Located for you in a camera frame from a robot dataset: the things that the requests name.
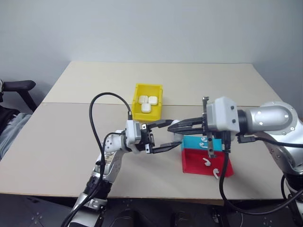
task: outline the white wall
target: white wall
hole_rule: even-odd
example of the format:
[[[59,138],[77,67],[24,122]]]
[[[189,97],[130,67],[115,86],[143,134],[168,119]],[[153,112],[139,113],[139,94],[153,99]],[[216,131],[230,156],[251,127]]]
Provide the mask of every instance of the white wall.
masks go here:
[[[0,0],[0,77],[35,80],[40,102],[71,60],[252,62],[303,115],[302,11],[302,0]]]

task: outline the black chair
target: black chair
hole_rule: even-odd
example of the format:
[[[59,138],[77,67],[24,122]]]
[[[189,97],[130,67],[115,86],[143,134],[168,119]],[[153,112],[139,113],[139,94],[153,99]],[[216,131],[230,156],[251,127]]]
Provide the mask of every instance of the black chair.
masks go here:
[[[29,94],[29,90],[33,89],[36,83],[32,80],[14,81],[14,82],[4,82],[3,91],[15,91],[22,97],[27,106],[34,112],[37,105],[33,101]]]

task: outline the black cable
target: black cable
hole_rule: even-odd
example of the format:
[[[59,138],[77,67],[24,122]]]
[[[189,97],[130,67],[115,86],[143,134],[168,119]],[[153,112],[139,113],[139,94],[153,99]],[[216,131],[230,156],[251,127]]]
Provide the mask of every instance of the black cable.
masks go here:
[[[283,199],[287,200],[286,195],[285,195],[285,190],[284,190],[284,181],[285,181],[285,176],[282,175],[282,178],[281,178],[281,193],[282,193]]]
[[[117,98],[119,98],[127,107],[128,113],[127,113],[127,119],[128,120],[132,120],[132,112],[131,109],[128,105],[128,103],[119,95],[115,94],[115,93],[111,93],[111,92],[104,92],[104,93],[100,93],[98,95],[96,95],[90,102],[89,105],[89,122],[91,125],[91,128],[93,130],[93,134],[95,136],[95,139],[97,141],[97,144],[99,146],[100,152],[101,152],[101,164],[100,164],[100,177],[96,183],[95,188],[91,191],[90,194],[87,195],[87,197],[71,212],[68,214],[68,216],[64,219],[64,221],[61,224],[61,227],[67,227],[68,224],[70,223],[70,221],[72,220],[72,218],[76,215],[76,213],[88,202],[90,201],[92,198],[94,198],[94,196],[98,193],[98,188],[100,186],[100,184],[102,183],[103,179],[102,176],[104,174],[104,169],[105,169],[105,156],[104,156],[104,149],[103,147],[105,146],[106,140],[108,138],[109,135],[115,134],[115,135],[121,135],[121,133],[116,133],[116,132],[111,132],[109,134],[106,135],[106,137],[103,140],[103,147],[101,145],[100,139],[98,137],[97,131],[96,131],[96,127],[93,121],[93,116],[92,116],[92,109],[93,109],[93,105],[95,103],[95,101],[101,97],[101,96],[105,96],[105,95],[111,95],[111,96],[115,96]]]
[[[278,145],[278,146],[283,146],[283,147],[290,147],[290,148],[303,148],[303,144],[296,144],[296,143],[282,143],[282,142],[277,142],[277,141],[273,141],[273,140],[269,140],[266,138],[262,138],[262,137],[255,137],[255,140],[260,140],[260,141],[264,141],[267,143],[271,143],[274,145]]]
[[[296,198],[301,196],[301,194],[303,193],[303,189],[301,189],[292,198],[287,199],[285,202],[283,202],[281,205],[277,206],[276,208],[274,208],[272,210],[269,210],[269,211],[265,211],[265,212],[250,212],[248,210],[243,210],[239,207],[236,207],[235,205],[233,205],[231,202],[229,202],[227,200],[227,198],[224,194],[224,191],[223,191],[223,182],[224,182],[224,178],[225,178],[225,174],[226,174],[228,160],[229,160],[228,153],[224,153],[224,163],[223,163],[222,175],[220,176],[220,181],[219,181],[219,190],[220,190],[221,197],[224,200],[224,203],[226,205],[228,205],[230,208],[234,209],[235,211],[238,211],[238,212],[243,213],[243,214],[248,214],[248,215],[267,215],[267,214],[276,212],[276,211],[286,207],[288,204],[290,204]]]

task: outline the robotic arm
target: robotic arm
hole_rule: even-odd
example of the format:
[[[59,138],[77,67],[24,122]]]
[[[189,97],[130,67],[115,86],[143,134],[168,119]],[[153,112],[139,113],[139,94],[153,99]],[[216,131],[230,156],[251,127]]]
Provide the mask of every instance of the robotic arm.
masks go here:
[[[203,134],[208,139],[208,155],[215,157],[212,139],[221,138],[224,149],[230,151],[230,142],[238,137],[239,143],[263,140],[274,161],[280,167],[287,179],[287,187],[292,195],[303,188],[303,124],[296,111],[283,102],[271,102],[256,108],[237,110],[237,105],[231,99],[221,97],[213,103],[208,103],[208,97],[203,98],[202,117],[186,119],[172,124],[172,120],[160,120],[147,124],[128,120],[125,130],[116,131],[115,135],[107,137],[104,147],[105,169],[103,182],[94,198],[85,203],[73,219],[69,227],[99,227],[103,222],[106,210],[107,195],[112,183],[120,170],[122,157],[133,151],[139,153],[160,153],[168,151],[181,144],[175,141],[154,148],[155,143],[152,128],[168,127],[168,131],[182,135]],[[244,136],[255,134],[259,137]],[[298,144],[298,147],[288,147],[287,143]],[[98,157],[87,187],[80,194],[74,205],[76,209],[90,194],[99,180],[101,155]],[[290,206],[297,221],[303,220],[303,196],[298,197]]]

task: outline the red plastic container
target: red plastic container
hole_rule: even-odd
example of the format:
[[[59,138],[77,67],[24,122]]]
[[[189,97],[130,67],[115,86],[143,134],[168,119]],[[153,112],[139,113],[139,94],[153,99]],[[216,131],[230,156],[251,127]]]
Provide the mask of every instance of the red plastic container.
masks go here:
[[[214,153],[217,157],[209,158],[207,150],[184,148],[182,150],[183,172],[189,174],[214,175],[213,169],[217,168],[219,170],[218,176],[220,176],[224,162],[224,153],[221,151],[215,151]],[[204,164],[204,157],[212,163],[211,166]],[[229,177],[231,175],[233,175],[233,169],[230,160],[228,160],[225,176]]]

